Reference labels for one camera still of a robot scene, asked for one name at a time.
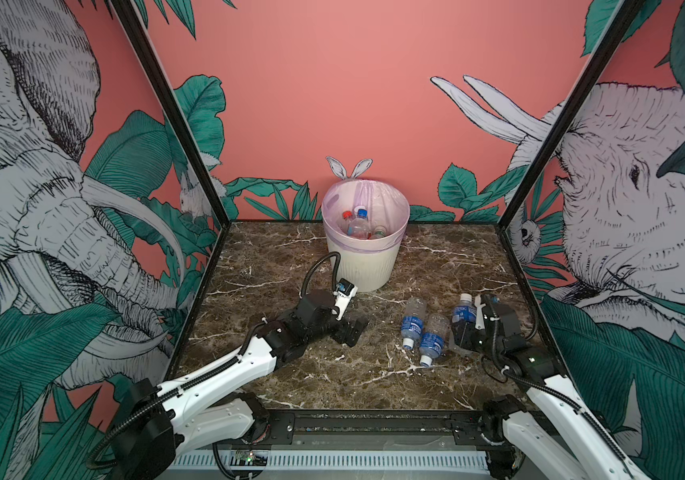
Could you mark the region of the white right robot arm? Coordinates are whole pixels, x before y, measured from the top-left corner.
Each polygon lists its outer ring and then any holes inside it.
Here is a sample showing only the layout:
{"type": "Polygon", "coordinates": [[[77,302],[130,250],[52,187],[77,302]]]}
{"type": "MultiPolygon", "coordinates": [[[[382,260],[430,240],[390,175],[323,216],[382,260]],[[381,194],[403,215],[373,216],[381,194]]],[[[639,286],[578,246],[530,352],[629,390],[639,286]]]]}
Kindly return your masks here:
{"type": "Polygon", "coordinates": [[[458,353],[478,353],[537,406],[532,412],[515,396],[485,403],[478,430],[490,445],[492,478],[512,479],[532,461],[549,479],[644,479],[588,408],[563,362],[534,344],[516,311],[494,295],[461,295],[451,344],[458,353]]]}

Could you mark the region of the crushed clear plastic bottle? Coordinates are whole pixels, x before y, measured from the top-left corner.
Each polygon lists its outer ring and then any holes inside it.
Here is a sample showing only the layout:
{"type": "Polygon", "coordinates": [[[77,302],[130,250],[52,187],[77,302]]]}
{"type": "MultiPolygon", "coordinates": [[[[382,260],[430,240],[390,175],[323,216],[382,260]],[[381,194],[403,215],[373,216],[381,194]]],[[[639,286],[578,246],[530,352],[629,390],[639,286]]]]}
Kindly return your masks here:
{"type": "Polygon", "coordinates": [[[477,322],[477,306],[474,296],[470,293],[462,293],[460,300],[455,306],[452,315],[452,328],[454,332],[467,327],[475,327],[477,322]]]}

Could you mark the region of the red label cola bottle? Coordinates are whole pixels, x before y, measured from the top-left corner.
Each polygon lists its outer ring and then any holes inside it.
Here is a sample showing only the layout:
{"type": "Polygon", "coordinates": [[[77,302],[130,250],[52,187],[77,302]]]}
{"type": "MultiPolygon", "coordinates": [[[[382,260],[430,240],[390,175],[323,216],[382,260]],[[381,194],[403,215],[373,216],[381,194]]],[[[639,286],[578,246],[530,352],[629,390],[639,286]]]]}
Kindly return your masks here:
{"type": "Polygon", "coordinates": [[[338,224],[338,227],[340,227],[340,232],[344,233],[345,235],[349,235],[351,223],[354,219],[355,216],[351,210],[342,212],[342,218],[340,218],[340,223],[338,224]]]}

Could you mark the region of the green cap yellow label bottle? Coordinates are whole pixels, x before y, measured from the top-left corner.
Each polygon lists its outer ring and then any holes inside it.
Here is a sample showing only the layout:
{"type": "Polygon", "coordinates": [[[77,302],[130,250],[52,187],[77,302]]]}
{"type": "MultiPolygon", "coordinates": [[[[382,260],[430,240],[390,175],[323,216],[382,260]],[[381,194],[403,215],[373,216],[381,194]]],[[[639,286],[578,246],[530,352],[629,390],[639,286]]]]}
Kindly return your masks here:
{"type": "Polygon", "coordinates": [[[372,238],[385,238],[389,232],[385,226],[378,225],[372,231],[372,238]]]}

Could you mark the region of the blue label bottle white cap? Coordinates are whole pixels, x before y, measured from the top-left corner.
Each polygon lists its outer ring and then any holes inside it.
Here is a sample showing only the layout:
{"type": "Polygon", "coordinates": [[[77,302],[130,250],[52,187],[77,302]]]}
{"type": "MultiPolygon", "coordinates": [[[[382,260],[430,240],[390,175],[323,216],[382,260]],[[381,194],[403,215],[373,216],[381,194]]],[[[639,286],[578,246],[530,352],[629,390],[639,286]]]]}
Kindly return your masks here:
{"type": "Polygon", "coordinates": [[[405,306],[401,334],[404,350],[413,351],[421,341],[427,320],[427,304],[418,297],[409,299],[405,306]]]}

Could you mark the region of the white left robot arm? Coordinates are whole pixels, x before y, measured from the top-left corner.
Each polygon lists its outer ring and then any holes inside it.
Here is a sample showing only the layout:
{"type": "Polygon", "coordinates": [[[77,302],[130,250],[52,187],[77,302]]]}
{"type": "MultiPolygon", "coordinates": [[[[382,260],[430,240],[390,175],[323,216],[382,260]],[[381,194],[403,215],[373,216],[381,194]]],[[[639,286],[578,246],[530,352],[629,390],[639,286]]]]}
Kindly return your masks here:
{"type": "Polygon", "coordinates": [[[358,293],[340,281],[332,291],[312,290],[298,304],[254,324],[239,348],[182,377],[134,384],[106,436],[84,465],[110,479],[156,479],[182,455],[224,440],[261,442],[270,414],[242,386],[301,358],[310,344],[330,338],[355,346],[367,324],[345,313],[358,293]]]}

